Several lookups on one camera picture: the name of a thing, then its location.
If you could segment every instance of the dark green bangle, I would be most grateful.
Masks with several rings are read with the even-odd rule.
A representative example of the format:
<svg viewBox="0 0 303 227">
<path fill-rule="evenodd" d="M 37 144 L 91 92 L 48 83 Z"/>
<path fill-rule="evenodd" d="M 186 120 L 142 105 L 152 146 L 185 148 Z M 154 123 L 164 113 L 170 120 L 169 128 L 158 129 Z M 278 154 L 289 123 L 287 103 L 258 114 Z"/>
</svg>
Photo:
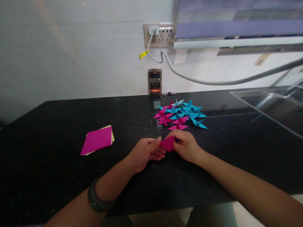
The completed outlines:
<svg viewBox="0 0 303 227">
<path fill-rule="evenodd" d="M 100 212 L 100 213 L 102 213 L 102 212 L 108 212 L 108 211 L 110 211 L 117 204 L 118 198 L 115 199 L 115 201 L 113 201 L 112 203 L 103 203 L 103 202 L 101 202 L 97 198 L 96 190 L 95 190 L 97 181 L 99 179 L 100 178 L 95 179 L 92 182 L 92 184 L 90 185 L 89 189 L 88 189 L 88 202 L 89 202 L 89 205 L 91 205 L 91 207 L 95 211 Z"/>
</svg>

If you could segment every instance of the finger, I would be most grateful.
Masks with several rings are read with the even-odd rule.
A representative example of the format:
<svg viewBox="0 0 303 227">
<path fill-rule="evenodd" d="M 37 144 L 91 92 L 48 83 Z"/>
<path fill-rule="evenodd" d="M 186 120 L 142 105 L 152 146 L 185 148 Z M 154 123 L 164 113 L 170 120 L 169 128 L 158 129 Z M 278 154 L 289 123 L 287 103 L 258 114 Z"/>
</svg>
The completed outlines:
<svg viewBox="0 0 303 227">
<path fill-rule="evenodd" d="M 155 161 L 160 161 L 162 158 L 160 158 L 159 156 L 156 155 L 151 155 L 150 160 L 155 160 Z"/>
<path fill-rule="evenodd" d="M 152 154 L 159 156 L 160 158 L 165 158 L 165 155 L 163 153 L 161 153 L 160 151 L 154 151 Z"/>
<path fill-rule="evenodd" d="M 159 147 L 160 143 L 161 143 L 161 137 L 158 137 L 150 145 L 148 145 L 149 152 L 156 150 Z"/>
<path fill-rule="evenodd" d="M 146 142 L 146 144 L 151 144 L 152 142 L 154 142 L 156 139 L 154 138 L 144 138 L 144 141 Z"/>
<path fill-rule="evenodd" d="M 180 152 L 182 151 L 182 145 L 174 142 L 174 149 L 175 149 L 175 152 L 177 152 L 178 154 L 180 154 Z"/>
<path fill-rule="evenodd" d="M 158 147 L 156 150 L 157 150 L 157 151 L 160 151 L 160 152 L 163 153 L 163 154 L 166 153 L 166 150 L 165 150 L 164 148 L 162 148 L 162 147 Z"/>
<path fill-rule="evenodd" d="M 184 132 L 182 130 L 174 129 L 166 136 L 166 138 L 171 137 L 171 136 L 174 136 L 176 139 L 181 140 L 181 141 L 186 140 L 186 132 Z"/>
</svg>

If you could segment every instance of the black granite countertop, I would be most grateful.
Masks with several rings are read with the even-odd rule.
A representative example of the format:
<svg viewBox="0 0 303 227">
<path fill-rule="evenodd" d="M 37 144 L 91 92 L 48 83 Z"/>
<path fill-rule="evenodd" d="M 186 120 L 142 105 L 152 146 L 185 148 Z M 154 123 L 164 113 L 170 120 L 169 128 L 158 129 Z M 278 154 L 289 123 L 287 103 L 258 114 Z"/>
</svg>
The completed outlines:
<svg viewBox="0 0 303 227">
<path fill-rule="evenodd" d="M 227 90 L 163 97 L 203 106 L 208 129 L 190 131 L 209 153 L 290 194 L 303 193 L 303 140 L 261 116 Z M 131 151 L 140 138 L 162 136 L 148 96 L 45 102 L 0 130 L 0 225 L 45 223 L 97 177 Z M 80 156 L 89 131 L 111 124 L 112 146 Z M 109 215 L 125 215 L 233 201 L 203 169 L 177 153 L 151 161 L 135 175 Z"/>
</svg>

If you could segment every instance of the wall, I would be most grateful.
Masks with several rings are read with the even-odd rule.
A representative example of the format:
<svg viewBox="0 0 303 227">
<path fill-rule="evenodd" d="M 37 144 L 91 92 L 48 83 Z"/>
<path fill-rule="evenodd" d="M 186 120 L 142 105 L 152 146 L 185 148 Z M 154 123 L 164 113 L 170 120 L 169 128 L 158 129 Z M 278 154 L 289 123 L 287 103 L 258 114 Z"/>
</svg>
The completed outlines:
<svg viewBox="0 0 303 227">
<path fill-rule="evenodd" d="M 176 19 L 178 0 L 9 0 L 0 2 L 0 122 L 9 123 L 48 100 L 147 94 L 147 70 L 163 70 L 163 92 L 265 87 L 283 73 L 233 86 L 196 84 L 159 65 L 145 50 L 143 24 Z M 303 57 L 216 56 L 192 49 L 177 70 L 195 78 L 234 80 Z M 160 58 L 160 49 L 151 50 Z M 174 62 L 175 51 L 167 49 Z M 295 76 L 280 83 L 291 84 Z"/>
</svg>

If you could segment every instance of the white cable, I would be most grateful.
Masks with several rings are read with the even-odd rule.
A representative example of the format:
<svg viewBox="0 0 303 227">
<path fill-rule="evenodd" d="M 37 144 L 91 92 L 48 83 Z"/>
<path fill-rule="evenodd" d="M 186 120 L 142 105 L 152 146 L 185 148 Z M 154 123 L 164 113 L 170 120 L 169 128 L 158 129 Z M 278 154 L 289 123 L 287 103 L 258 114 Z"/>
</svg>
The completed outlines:
<svg viewBox="0 0 303 227">
<path fill-rule="evenodd" d="M 153 29 L 151 31 L 152 35 L 154 34 L 155 32 L 155 29 Z M 156 62 L 156 63 L 163 63 L 163 55 L 164 57 L 166 58 L 167 60 L 167 63 L 168 63 L 168 66 L 170 67 L 170 69 L 178 76 L 184 78 L 184 79 L 187 79 L 187 80 L 190 80 L 192 82 L 196 82 L 196 83 L 199 83 L 199 84 L 206 84 L 206 85 L 234 85 L 234 84 L 242 84 L 242 83 L 246 83 L 246 82 L 249 82 L 249 81 L 253 81 L 253 80 L 257 80 L 257 79 L 261 79 L 263 77 L 267 77 L 267 76 L 270 76 L 272 74 L 275 74 L 275 73 L 279 73 L 279 72 L 282 72 L 282 71 L 285 71 L 287 69 L 291 69 L 291 68 L 294 68 L 294 67 L 297 67 L 299 65 L 303 65 L 303 58 L 297 60 L 297 61 L 294 61 L 294 62 L 291 62 L 291 63 L 288 63 L 286 65 L 283 65 L 283 66 L 280 66 L 280 67 L 277 67 L 277 68 L 274 68 L 274 69 L 271 69 L 271 70 L 268 70 L 266 72 L 263 72 L 263 73 L 260 73 L 260 74 L 257 74 L 257 75 L 254 75 L 254 76 L 251 76 L 251 77 L 248 77 L 248 78 L 245 78 L 245 79 L 240 79 L 240 80 L 233 80 L 233 81 L 224 81 L 224 82 L 216 82 L 216 81 L 203 81 L 203 80 L 198 80 L 198 79 L 194 79 L 194 78 L 190 78 L 190 77 L 187 77 L 181 73 L 178 73 L 173 65 L 171 64 L 170 62 L 170 59 L 168 57 L 168 55 L 162 50 L 160 53 L 161 53 L 161 61 L 156 61 L 154 59 L 154 57 L 150 54 L 149 52 L 149 46 L 151 44 L 151 41 L 152 41 L 152 35 L 151 35 L 151 38 L 149 40 L 149 43 L 148 43 L 148 46 L 147 46 L 147 50 L 148 50 L 148 54 L 150 55 L 150 57 Z"/>
</svg>

